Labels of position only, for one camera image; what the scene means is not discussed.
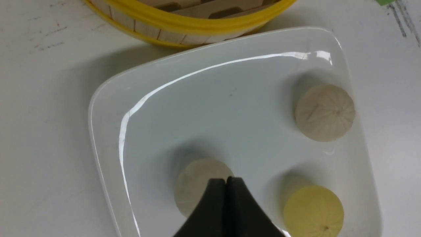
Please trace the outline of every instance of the green object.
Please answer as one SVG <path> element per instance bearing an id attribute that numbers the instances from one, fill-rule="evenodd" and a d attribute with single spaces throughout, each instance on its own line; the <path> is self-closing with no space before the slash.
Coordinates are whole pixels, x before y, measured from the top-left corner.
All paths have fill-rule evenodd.
<path id="1" fill-rule="evenodd" d="M 377 0 L 377 2 L 378 2 L 381 6 L 384 6 L 384 5 L 390 4 L 390 3 L 394 2 L 394 1 L 395 1 L 395 0 Z"/>

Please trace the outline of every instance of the wooden basket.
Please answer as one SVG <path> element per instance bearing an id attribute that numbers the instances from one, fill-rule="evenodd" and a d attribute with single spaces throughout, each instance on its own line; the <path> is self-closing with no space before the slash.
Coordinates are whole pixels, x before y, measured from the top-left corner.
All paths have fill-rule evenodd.
<path id="1" fill-rule="evenodd" d="M 256 30 L 295 0 L 85 0 L 121 31 L 151 43 L 192 47 Z"/>

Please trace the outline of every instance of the white table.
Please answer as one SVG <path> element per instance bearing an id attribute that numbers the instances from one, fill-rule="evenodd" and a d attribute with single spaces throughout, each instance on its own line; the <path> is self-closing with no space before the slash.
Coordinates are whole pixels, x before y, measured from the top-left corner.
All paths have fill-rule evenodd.
<path id="1" fill-rule="evenodd" d="M 384 237 L 421 233 L 421 2 L 400 1 L 412 31 L 396 3 L 403 32 L 393 9 L 374 0 L 298 0 L 263 29 L 314 25 L 338 37 Z M 176 52 L 120 33 L 79 0 L 0 2 L 1 236 L 116 235 L 91 152 L 88 104 L 107 78 Z"/>

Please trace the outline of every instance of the yellow container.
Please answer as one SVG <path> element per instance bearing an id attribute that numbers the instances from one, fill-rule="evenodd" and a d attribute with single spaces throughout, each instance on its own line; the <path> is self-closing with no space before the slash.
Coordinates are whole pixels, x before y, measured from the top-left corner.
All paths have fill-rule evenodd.
<path id="1" fill-rule="evenodd" d="M 151 7 L 137 0 L 84 0 L 108 23 L 150 43 L 194 47 L 239 37 L 265 25 L 296 0 L 281 0 L 260 11 L 227 19 L 199 19 Z"/>

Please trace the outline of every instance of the square plate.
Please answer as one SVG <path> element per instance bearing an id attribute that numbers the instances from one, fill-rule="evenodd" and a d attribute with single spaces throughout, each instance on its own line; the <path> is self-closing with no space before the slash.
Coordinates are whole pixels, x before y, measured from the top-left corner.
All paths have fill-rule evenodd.
<path id="1" fill-rule="evenodd" d="M 186 219 L 173 184 L 194 153 L 220 159 L 242 177 L 280 229 L 283 195 L 310 182 L 341 199 L 340 237 L 379 237 L 378 199 L 358 115 L 347 134 L 330 143 L 312 141 L 295 126 L 298 91 L 316 82 L 353 95 L 337 39 L 314 27 L 193 49 L 106 81 L 92 98 L 89 126 L 118 234 L 175 234 Z"/>

